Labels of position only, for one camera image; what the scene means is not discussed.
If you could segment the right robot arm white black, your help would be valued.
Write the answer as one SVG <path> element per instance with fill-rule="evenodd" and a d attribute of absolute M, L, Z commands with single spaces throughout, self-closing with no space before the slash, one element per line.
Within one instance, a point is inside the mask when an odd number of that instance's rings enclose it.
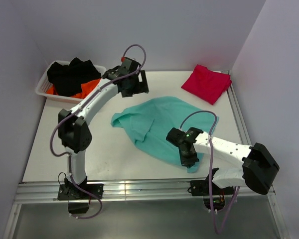
<path fill-rule="evenodd" d="M 199 154 L 207 154 L 233 165 L 218 168 L 206 181 L 206 190 L 217 194 L 226 187 L 247 186 L 255 193 L 266 195 L 280 169 L 267 148 L 260 143 L 242 145 L 210 136 L 191 127 L 184 132 L 172 128 L 166 140 L 178 148 L 182 166 L 191 168 L 199 161 Z"/>

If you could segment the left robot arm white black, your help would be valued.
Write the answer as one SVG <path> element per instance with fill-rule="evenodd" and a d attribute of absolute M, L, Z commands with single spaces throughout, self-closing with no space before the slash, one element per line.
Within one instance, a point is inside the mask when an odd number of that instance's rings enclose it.
<path fill-rule="evenodd" d="M 97 112 L 114 96 L 131 97 L 148 93 L 149 88 L 142 64 L 128 57 L 122 58 L 119 66 L 104 73 L 98 85 L 71 110 L 58 114 L 58 137 L 68 154 L 68 176 L 72 183 L 69 193 L 76 199 L 85 197 L 86 181 L 85 151 L 92 141 L 89 129 Z"/>

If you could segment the teal t-shirt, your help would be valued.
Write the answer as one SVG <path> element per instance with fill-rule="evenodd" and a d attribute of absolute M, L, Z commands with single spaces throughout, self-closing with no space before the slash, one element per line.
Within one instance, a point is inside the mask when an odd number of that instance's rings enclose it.
<path fill-rule="evenodd" d="M 167 164 L 181 166 L 178 148 L 166 137 L 173 127 L 209 132 L 215 121 L 211 113 L 197 113 L 185 119 L 199 110 L 177 97 L 159 97 L 115 113 L 111 126 L 123 128 L 137 149 Z"/>

